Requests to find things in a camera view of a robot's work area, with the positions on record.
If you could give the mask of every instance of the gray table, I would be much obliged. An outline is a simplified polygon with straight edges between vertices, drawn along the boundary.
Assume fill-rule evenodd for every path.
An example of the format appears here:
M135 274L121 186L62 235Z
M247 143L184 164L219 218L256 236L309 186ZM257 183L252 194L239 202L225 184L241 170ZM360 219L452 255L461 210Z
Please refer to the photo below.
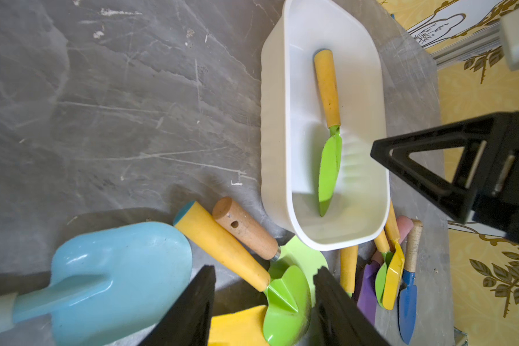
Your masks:
M374 0L338 0L380 52L388 134L439 124L435 63ZM0 294L45 287L55 249L75 235L171 222L196 199L233 196L281 241L260 197L260 52L280 0L0 1ZM443 157L419 160L443 171ZM412 345L451 345L443 214L391 178L397 214L425 224ZM373 253L360 248L360 265ZM263 302L215 264L214 313ZM338 253L325 253L338 276ZM396 310L376 326L402 345ZM118 344L135 344L139 333ZM53 345L49 317L0 345Z

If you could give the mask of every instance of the blue scoop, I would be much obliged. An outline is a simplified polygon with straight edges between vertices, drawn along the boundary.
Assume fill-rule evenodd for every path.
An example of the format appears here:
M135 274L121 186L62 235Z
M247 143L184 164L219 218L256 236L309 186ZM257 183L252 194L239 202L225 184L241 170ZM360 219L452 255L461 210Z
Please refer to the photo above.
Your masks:
M9 302L13 323L50 313L58 346L101 346L159 322L191 270L190 244L173 226L83 234L57 249L49 287L0 297L0 320Z

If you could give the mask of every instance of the yellow handle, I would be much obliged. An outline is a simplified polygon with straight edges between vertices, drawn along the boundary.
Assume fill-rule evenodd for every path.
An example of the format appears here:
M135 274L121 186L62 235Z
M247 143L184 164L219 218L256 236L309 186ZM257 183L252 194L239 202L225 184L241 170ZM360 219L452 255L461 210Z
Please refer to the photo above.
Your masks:
M390 209L388 211L388 218L386 219L385 225L386 236L390 239L390 248L392 251L396 251L394 244L399 244L400 241L400 230L398 230L398 223L396 222L396 214L394 213L394 205L392 200L390 201Z
M315 55L313 60L315 62L319 93L321 94L323 108L325 109L327 127L340 125L338 90L336 88L336 73L332 52L329 49L323 49Z
M340 286L351 296L356 286L356 266L359 245L340 250Z
M387 253L390 251L390 246L388 244L388 239L386 238L386 234L381 231L377 238L373 239L375 242L375 246L377 246L377 250L381 253Z
M271 281L269 273L204 207L191 203L177 214L173 226L259 292L265 291Z

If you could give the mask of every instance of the white plastic bin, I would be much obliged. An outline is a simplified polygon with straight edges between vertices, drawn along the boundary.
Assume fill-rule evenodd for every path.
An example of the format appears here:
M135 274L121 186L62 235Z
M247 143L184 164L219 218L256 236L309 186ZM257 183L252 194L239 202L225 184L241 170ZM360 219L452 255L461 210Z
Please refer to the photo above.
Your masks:
M321 151L329 138L314 54L334 54L343 153L336 189L319 216ZM379 54L363 25L331 0L287 0L263 45L261 162L263 206L280 227L321 251L357 245L388 216L388 170L369 154L386 137Z

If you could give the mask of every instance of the scratch on surface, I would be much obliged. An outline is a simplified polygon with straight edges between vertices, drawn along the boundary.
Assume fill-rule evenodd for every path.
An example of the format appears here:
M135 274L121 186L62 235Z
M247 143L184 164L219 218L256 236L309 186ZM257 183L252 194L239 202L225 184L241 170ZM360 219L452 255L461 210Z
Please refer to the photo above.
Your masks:
M153 113L153 114L169 114L169 111L152 111L152 110L143 110L143 109L134 109L134 108L121 108L121 107L109 107L102 105L89 105L80 102L72 102L72 101L59 101L60 105L71 105L71 106L81 106L81 107L91 107L91 108L100 108L106 109L110 111L134 111L134 112L143 112L143 113Z
M235 57L233 57L231 55L231 53L229 53L227 47L225 45L223 45L221 42L219 42L217 40L217 38L215 38L215 36L210 34L210 32L209 32L208 28L206 27L206 25L204 25L204 23L202 23L202 21L198 18L196 13L194 13L194 11L192 11L192 9L188 6L188 4L186 2L184 2L182 0L179 0L178 2L185 8L185 10L187 10L187 12L191 16L193 16L194 20L196 20L198 22L198 24L200 24L200 26L202 27L202 29L204 29L204 31L206 31L208 36L211 37L211 39L214 40L218 45L220 45L223 48L223 50L225 50L225 52L228 54L229 57L234 59L237 63L239 63L242 66L242 69L244 70L244 73L246 73L251 79L254 79L255 81L258 81L258 82L260 81L259 79L252 77L252 75L250 73L248 73L248 71L246 70L246 66L244 64L242 64L242 62L239 59L236 59Z
M248 37L248 34L250 33L250 30L252 30L252 23L254 22L254 13L252 12L252 19L250 19L250 27L248 28L248 32L244 36L244 39Z
M163 118L161 117L160 120L158 120L158 124L156 125L156 129L158 129L161 126L161 123L163 123Z
M155 153L155 154L140 153L139 156L132 156L132 157L103 157L103 158L76 158L76 159L82 160L82 161L131 161L131 160L139 160L139 159L154 158L154 157L161 158L162 156L166 156L166 155L191 154L191 153L200 153L200 152L206 152L206 151L216 151L216 150L222 150L222 149L226 149L226 148L227 147L215 148L215 149L179 151L179 152L171 152L171 153Z
M72 223L73 221L75 221L78 217L73 217L71 220L69 220L69 222L66 224L66 226L69 226L70 223Z
M275 22L273 21L273 19L271 19L271 17L269 16L269 14L267 14L267 11L265 10L265 8L263 8L263 6L261 4L258 4L256 3L255 1L252 0L252 2L254 3L254 5L256 5L256 7L259 7L261 8L264 12L265 12L265 15L269 18L269 20L271 21L271 24L275 24Z
M198 110L202 113L202 106L200 105L200 78L198 78L198 60L194 59L194 72L196 73L196 91L198 92Z
M257 179L256 178L253 178L251 176L246 176L246 172L243 172L242 170L232 170L230 168L225 168L225 167L221 167L221 166L214 166L213 164L207 164L207 163L200 163L200 162L192 162L192 161L186 161L186 160L180 160L180 159L176 159L176 158L172 158L172 157L163 157L163 156L160 156L159 158L163 159L163 160L170 160L170 161L175 161L175 162L181 162L181 163L188 163L188 164L194 164L196 166L201 166L201 167L210 167L210 168L215 168L217 170L226 170L227 172L234 172L234 173L238 173L238 176L239 177L242 177L242 178L246 178L246 179L250 179L250 180L254 180L257 182Z
M133 164L129 164L124 170L123 172L121 172L121 176L119 177L119 180L121 181L124 181L125 180L125 177L124 175L127 174L127 171L129 170L129 168L132 166Z
M15 125L15 128L20 128L20 127L23 127L23 126L27 126L28 124L34 123L34 122L39 121L39 120L41 120L41 118L34 118L34 119L31 119L31 120L28 120L28 121L25 121L25 122L20 122L19 124Z
M131 46L133 45L134 22L135 22L135 20L133 19L133 25L131 27L131 38L129 39L129 49L127 50L127 53L129 53L129 54L131 53ZM125 85L127 82L127 72L129 71L130 62L131 62L131 59L129 57L127 57L127 63L125 64L125 74L123 76L123 85Z
M44 329L44 327L48 326L49 324L50 324L50 322L49 322L49 321L48 321L48 322L46 322L46 323L44 323L44 325L43 325L43 326L42 326L42 327L40 328L40 330Z
M126 12L126 11L117 11L117 10L110 10L109 8L103 8L100 10L100 14L106 17L115 16L117 14L124 15L124 16L137 16L139 14L142 14L140 12Z

